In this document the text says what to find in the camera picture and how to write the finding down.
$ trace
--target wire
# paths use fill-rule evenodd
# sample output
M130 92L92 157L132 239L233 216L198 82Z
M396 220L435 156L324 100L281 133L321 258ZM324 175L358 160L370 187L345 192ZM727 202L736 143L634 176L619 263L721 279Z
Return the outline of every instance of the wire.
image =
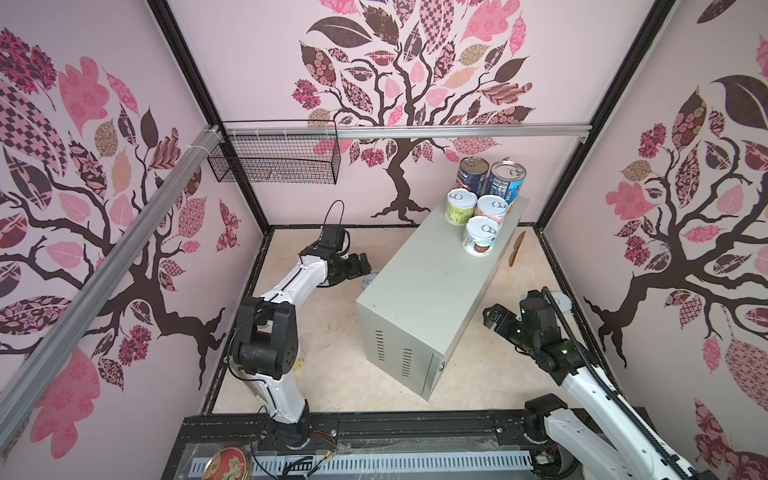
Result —
M576 352L581 357L581 361L584 362L584 364L587 367L587 371L592 375L592 378L594 381L600 386L601 389L608 395L608 397L616 402L616 405L621 409L621 411L632 421L632 423L637 427L638 430L645 436L645 438L654 446L654 449L661 455L661 457L664 459L664 461L674 470L674 472L682 478L683 480L688 480L689 478L696 478L696 471L693 470L691 472L691 475L687 475L686 472L677 464L677 461L672 458L672 455L667 452L667 450L664 448L661 443L659 443L658 440L656 440L656 437L653 436L646 425L643 423L642 420L640 420L635 412L632 410L630 406L627 405L627 403L621 398L619 393L612 389L607 383L603 381L603 379L598 375L598 371L594 369L594 366L592 366L592 362L590 362L589 358L587 357L587 353L584 351L584 347L576 340L576 336L573 333L573 330L571 330L571 326L568 325L568 322L565 320L565 317L563 316L563 312L560 311L560 307L558 306L558 303L554 300L554 297L552 296L552 293L549 291L549 288L542 287L541 292L547 297L547 301L554 307L554 313L558 316L558 319L560 320L560 323L563 325L563 329L568 334L568 338L570 339L571 343L574 344L574 347L576 349Z

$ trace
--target black frame edge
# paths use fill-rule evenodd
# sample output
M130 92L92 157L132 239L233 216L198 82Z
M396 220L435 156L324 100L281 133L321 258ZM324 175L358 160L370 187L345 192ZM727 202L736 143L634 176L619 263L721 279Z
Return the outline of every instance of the black frame edge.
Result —
M184 36L181 34L179 25L176 23L176 18L174 17L174 13L171 11L168 2L166 0L147 0L147 4L157 21L157 26L159 26L160 30L163 32L168 47L176 58L181 73L184 74L184 78L187 79L187 84L189 85L190 90L192 90L192 95L195 97L197 105L200 107L200 111L205 117L205 121L211 125L219 127L221 136L224 139L222 144L224 154L230 159L237 158L234 146L227 136L227 130L224 128L219 112L214 105L214 100L210 96L210 93L205 86L205 82L203 82L200 70L197 68L194 59L192 58L192 53L187 46L187 42L184 40ZM243 192L245 201L253 214L253 218L256 219L256 222L261 229L261 233L266 236L267 232L270 230L270 223L266 219L264 210L262 210L261 205L259 204L256 192L253 191L253 186L247 180L242 164L240 164L239 160L231 160L230 167L237 180L237 184L240 186L240 191Z

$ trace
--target wooden knife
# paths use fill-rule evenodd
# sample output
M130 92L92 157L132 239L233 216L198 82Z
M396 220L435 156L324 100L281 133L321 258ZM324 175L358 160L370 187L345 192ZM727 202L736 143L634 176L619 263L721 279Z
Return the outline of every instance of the wooden knife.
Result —
M523 243L523 237L525 237L525 230L520 233L518 236L518 239L515 240L515 246L512 247L512 255L509 256L509 266L512 266L513 263L515 263L515 258L518 255L518 250L520 250L520 246Z

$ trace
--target white can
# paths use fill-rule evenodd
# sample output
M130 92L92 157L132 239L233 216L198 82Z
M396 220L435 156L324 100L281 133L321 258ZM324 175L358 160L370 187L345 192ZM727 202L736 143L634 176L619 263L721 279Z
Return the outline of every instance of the white can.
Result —
M509 210L509 204L498 195L484 195L478 199L478 206L475 208L475 215L482 215L501 225L504 222L504 215Z
M493 250L493 243L500 229L498 222L488 217L472 217L464 229L464 250L475 257L485 257Z

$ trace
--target wire basket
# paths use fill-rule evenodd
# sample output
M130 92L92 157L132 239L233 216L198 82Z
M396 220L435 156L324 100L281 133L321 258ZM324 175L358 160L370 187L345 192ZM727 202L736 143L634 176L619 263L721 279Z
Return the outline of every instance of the wire basket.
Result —
M239 161L251 182L336 183L341 153L335 121L224 123L235 157L224 153L226 144L219 144L208 156L208 163L219 182L237 181L237 172L231 163Z

